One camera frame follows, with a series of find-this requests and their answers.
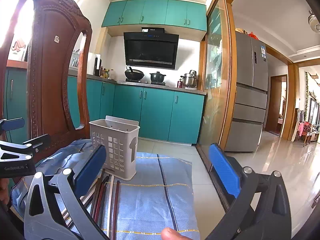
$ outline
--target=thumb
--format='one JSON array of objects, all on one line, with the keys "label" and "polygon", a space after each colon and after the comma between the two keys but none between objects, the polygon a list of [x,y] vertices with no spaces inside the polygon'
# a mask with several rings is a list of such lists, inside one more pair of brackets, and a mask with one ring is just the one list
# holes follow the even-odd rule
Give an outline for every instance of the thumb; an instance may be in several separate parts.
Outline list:
[{"label": "thumb", "polygon": [[176,230],[171,228],[165,228],[161,232],[161,239],[162,240],[191,240],[186,236],[180,235]]}]

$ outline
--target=wooden doorway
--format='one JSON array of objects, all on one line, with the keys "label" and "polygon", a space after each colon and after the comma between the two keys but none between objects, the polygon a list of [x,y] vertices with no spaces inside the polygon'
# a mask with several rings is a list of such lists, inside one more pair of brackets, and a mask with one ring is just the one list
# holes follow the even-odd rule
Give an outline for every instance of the wooden doorway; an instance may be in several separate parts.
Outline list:
[{"label": "wooden doorway", "polygon": [[270,97],[265,130],[281,135],[287,103],[287,75],[270,77]]}]

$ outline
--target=human hand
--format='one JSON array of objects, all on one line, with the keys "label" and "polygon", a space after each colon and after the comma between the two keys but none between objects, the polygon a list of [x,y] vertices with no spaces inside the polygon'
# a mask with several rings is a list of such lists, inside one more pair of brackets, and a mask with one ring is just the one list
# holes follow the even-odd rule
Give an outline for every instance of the human hand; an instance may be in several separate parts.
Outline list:
[{"label": "human hand", "polygon": [[164,228],[161,231],[161,239],[162,240],[192,240],[186,236],[180,235],[176,230],[171,228]]},{"label": "human hand", "polygon": [[9,203],[8,184],[9,179],[0,179],[0,201],[6,205]]}]

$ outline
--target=hanging vine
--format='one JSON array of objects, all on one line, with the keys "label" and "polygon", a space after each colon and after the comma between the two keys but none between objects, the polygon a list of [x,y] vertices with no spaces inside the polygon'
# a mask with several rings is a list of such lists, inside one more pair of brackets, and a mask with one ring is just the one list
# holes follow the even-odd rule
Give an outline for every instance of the hanging vine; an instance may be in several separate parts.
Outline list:
[{"label": "hanging vine", "polygon": [[307,120],[308,104],[309,104],[309,85],[308,85],[308,73],[306,74],[306,106],[304,108],[304,120]]}]

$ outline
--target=pink clothing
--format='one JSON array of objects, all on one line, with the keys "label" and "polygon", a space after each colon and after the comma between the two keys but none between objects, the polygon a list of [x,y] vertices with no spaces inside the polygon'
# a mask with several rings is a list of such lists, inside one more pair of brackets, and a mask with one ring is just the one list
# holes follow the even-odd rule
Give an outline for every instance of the pink clothing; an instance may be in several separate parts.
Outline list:
[{"label": "pink clothing", "polygon": [[301,136],[303,132],[303,122],[299,123],[298,131],[299,131],[299,136]]}]

